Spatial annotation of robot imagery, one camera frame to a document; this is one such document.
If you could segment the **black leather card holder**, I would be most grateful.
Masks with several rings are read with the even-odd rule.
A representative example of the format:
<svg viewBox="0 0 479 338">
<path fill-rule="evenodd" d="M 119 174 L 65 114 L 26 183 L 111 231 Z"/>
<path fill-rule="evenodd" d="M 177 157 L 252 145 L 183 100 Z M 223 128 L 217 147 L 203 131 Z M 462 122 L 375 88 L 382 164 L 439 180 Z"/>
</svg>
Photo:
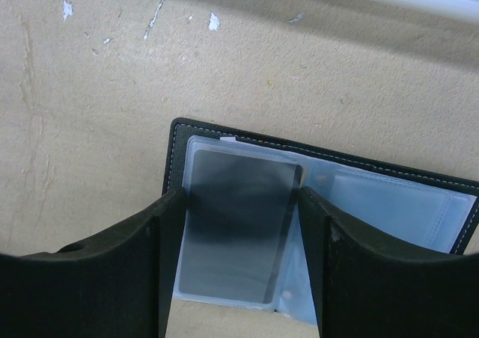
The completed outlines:
<svg viewBox="0 0 479 338">
<path fill-rule="evenodd" d="M 309 187 L 340 210 L 413 245 L 444 254 L 465 252 L 478 226 L 475 181 L 405 168 L 226 126 L 177 118 L 171 124 L 163 188 L 183 188 L 186 218 L 194 155 L 199 150 L 297 164 L 302 178 L 271 304 L 214 300 L 179 292 L 183 241 L 174 296 L 187 301 L 274 311 L 317 326 L 298 194 Z"/>
</svg>

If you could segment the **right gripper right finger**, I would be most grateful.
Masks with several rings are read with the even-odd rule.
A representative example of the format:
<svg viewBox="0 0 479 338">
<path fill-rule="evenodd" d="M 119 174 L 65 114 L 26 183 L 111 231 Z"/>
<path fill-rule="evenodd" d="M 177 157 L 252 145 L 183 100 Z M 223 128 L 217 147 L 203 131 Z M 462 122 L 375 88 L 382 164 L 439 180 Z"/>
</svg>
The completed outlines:
<svg viewBox="0 0 479 338">
<path fill-rule="evenodd" d="M 299 223 L 321 337 L 476 337 L 478 255 L 432 251 L 309 187 Z"/>
</svg>

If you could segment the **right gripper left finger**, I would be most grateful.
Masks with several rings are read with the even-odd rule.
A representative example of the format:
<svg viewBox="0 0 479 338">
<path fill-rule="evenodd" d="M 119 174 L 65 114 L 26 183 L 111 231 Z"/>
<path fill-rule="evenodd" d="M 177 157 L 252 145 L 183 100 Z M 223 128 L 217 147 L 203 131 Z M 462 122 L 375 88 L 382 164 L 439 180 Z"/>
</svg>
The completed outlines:
<svg viewBox="0 0 479 338">
<path fill-rule="evenodd" d="M 3 337 L 163 337 L 186 193 L 57 252 L 1 255 Z"/>
</svg>

